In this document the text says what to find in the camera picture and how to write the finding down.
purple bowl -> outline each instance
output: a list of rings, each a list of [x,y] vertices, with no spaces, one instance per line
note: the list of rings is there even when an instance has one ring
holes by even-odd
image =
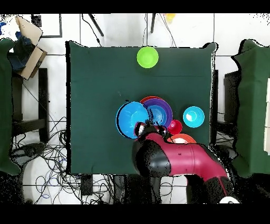
[[[167,104],[164,100],[162,99],[149,99],[146,100],[143,105],[146,107],[147,110],[149,110],[149,107],[153,107],[153,106],[158,106],[161,107],[165,114],[166,114],[166,122],[164,124],[165,127],[169,127],[170,123],[172,121],[172,110],[169,104]]]

red bowl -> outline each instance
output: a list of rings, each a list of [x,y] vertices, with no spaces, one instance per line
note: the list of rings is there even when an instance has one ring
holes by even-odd
[[[143,104],[146,100],[149,100],[149,99],[161,99],[160,97],[156,97],[156,96],[149,96],[149,97],[144,97],[140,103]]]
[[[172,120],[169,127],[168,127],[168,131],[172,134],[172,135],[177,135],[182,131],[182,124],[179,120]]]

yellow object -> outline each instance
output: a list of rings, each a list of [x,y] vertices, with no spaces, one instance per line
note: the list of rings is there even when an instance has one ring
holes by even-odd
[[[175,13],[165,13],[167,23],[172,23],[173,18],[175,17]]]

white tiled floor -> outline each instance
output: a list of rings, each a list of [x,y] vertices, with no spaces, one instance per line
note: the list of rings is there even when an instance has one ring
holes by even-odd
[[[143,32],[146,28],[144,20],[145,14],[95,14],[95,19],[99,24],[104,37],[102,38],[97,29],[93,25],[87,14],[84,14],[84,19],[88,21],[97,37],[100,39],[102,46],[142,46],[146,45],[146,34]],[[62,38],[43,38],[39,41],[38,46],[48,52],[41,68],[48,69],[49,76],[49,111],[50,111],[50,128],[54,126],[53,120],[57,122],[62,117],[66,116],[66,65],[65,65],[65,41],[76,41],[85,46],[99,46],[91,28],[83,20],[80,14],[62,14]],[[224,86],[223,78],[226,73],[237,70],[235,62],[230,58],[238,52],[240,42],[243,39],[256,39],[260,44],[270,44],[270,25],[269,16],[261,14],[177,14],[169,28],[177,46],[201,48],[208,42],[215,41],[219,48],[216,52],[215,65],[219,70],[219,85],[218,85],[218,110],[224,112]],[[57,16],[52,15],[54,21],[46,21],[44,24],[57,24]],[[154,32],[150,33],[151,14],[148,14],[148,45],[157,47],[170,47],[171,36],[163,24],[159,14],[156,16]],[[28,81],[24,81],[31,93],[38,97],[38,77],[34,77]],[[36,119],[38,111],[38,103],[26,91],[23,90],[23,115],[24,119]],[[221,114],[218,115],[219,120],[223,120]],[[58,129],[65,129],[66,119],[57,125]],[[27,133],[24,144],[39,142],[38,133]],[[58,139],[53,138],[50,144],[58,144]],[[25,198],[31,198],[34,201],[40,197],[38,190],[41,186],[35,185],[36,178],[40,175],[45,176],[49,168],[42,158],[36,158],[30,162],[24,173],[24,193]],[[95,175],[94,180],[98,181],[103,176]],[[38,179],[38,184],[42,185],[42,179]],[[163,203],[186,203],[186,178],[180,177],[164,177],[162,178],[160,192]],[[44,191],[44,195],[51,195],[46,199],[41,197],[39,204],[51,204],[59,193],[60,186],[48,186]],[[80,204],[76,196],[70,190],[64,190],[59,193],[59,197],[55,198],[55,204]],[[87,202],[97,196],[87,198]],[[103,198],[109,200],[109,194],[105,193]]]

dark green tablecloth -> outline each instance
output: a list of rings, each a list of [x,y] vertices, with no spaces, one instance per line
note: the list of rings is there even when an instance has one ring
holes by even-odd
[[[270,174],[270,156],[264,151],[267,79],[270,78],[270,48],[246,40],[239,55],[234,56],[241,70],[238,86],[237,116],[239,156],[233,161],[240,176]]]
[[[15,43],[10,39],[0,40],[0,171],[17,175],[21,169],[11,162],[8,153],[12,140],[12,67],[7,59],[8,51]]]
[[[86,48],[70,41],[72,173],[136,173],[133,140],[121,136],[115,126],[126,100],[159,96],[182,123],[187,107],[200,107],[205,122],[199,128],[183,123],[182,133],[209,144],[211,55],[216,44],[204,49],[156,48],[159,61],[151,69],[138,65],[139,49]]]

